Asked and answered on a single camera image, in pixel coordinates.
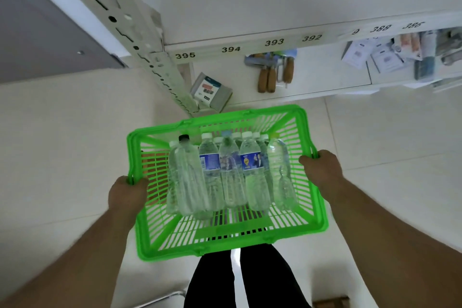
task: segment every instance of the shelf label number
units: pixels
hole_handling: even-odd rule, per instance
[[[227,47],[221,48],[221,52],[232,52],[232,51],[240,51],[240,50],[241,50],[240,46],[236,48],[234,48],[234,46],[228,46],[228,48]]]
[[[311,42],[312,40],[320,40],[322,37],[322,34],[318,35],[308,35],[303,37],[302,42]]]
[[[284,38],[281,39],[273,39],[273,40],[267,40],[265,42],[265,46],[270,46],[270,45],[276,45],[276,44],[282,44],[284,43]]]
[[[195,58],[196,54],[194,52],[190,52],[189,54],[184,53],[184,54],[175,54],[176,58]]]
[[[372,31],[370,31],[369,33],[372,33],[372,32],[381,32],[381,31],[386,31],[387,29],[389,29],[392,25],[387,25],[387,26],[379,26],[379,27],[374,27],[374,29]]]
[[[425,21],[423,22],[415,22],[415,23],[409,23],[406,27],[403,27],[402,29],[406,29],[406,28],[417,28],[419,26],[421,26],[422,24],[424,24]]]

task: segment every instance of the green shopping basket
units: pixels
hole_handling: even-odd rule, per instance
[[[165,212],[168,189],[169,142],[188,134],[199,145],[200,135],[223,130],[259,131],[280,138],[290,156],[291,178],[298,198],[293,211],[272,204],[268,212],[247,206],[216,212],[211,220]],[[328,227],[324,200],[298,163],[302,154],[317,157],[309,137],[306,112],[297,105],[221,113],[151,128],[137,129],[127,137],[129,178],[135,183],[149,178],[148,200],[136,218],[136,242],[142,260],[159,261],[233,248],[274,243],[279,239],[324,231]]]

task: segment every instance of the hand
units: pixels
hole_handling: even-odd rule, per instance
[[[130,185],[127,178],[118,177],[109,190],[109,210],[134,220],[146,203],[149,181],[141,179],[135,185]]]
[[[298,161],[303,165],[308,179],[319,188],[322,197],[329,201],[332,195],[326,189],[329,184],[343,179],[342,167],[332,152],[320,150],[318,154],[318,159],[300,156]]]

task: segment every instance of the gray door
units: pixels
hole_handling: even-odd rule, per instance
[[[121,67],[50,0],[0,0],[0,83]]]

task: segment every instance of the forearm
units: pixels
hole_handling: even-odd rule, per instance
[[[134,216],[107,211],[61,258],[3,306],[109,308],[134,223]]]
[[[333,216],[380,308],[452,307],[462,296],[462,255],[419,232],[344,178],[328,194]]]

